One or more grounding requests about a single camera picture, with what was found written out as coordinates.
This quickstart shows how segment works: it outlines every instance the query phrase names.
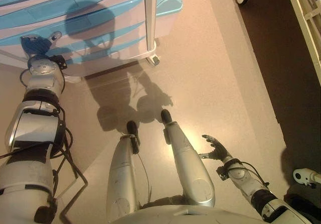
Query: robot leg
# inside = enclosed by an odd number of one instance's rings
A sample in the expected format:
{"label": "robot leg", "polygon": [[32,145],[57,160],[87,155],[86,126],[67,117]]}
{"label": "robot leg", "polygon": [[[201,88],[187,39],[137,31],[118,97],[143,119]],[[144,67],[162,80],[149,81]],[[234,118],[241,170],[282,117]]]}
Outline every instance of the robot leg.
{"label": "robot leg", "polygon": [[[134,125],[134,122],[128,122],[128,130],[130,130],[130,123]],[[136,131],[129,131],[131,134],[120,138],[111,161],[107,189],[107,218],[109,223],[137,211],[139,208],[132,159],[133,154],[137,154],[139,151],[139,139],[136,136],[137,128],[135,125],[134,129]]]}
{"label": "robot leg", "polygon": [[177,173],[188,203],[213,207],[214,185],[198,153],[166,109],[162,111],[162,120],[165,139],[172,145]]}

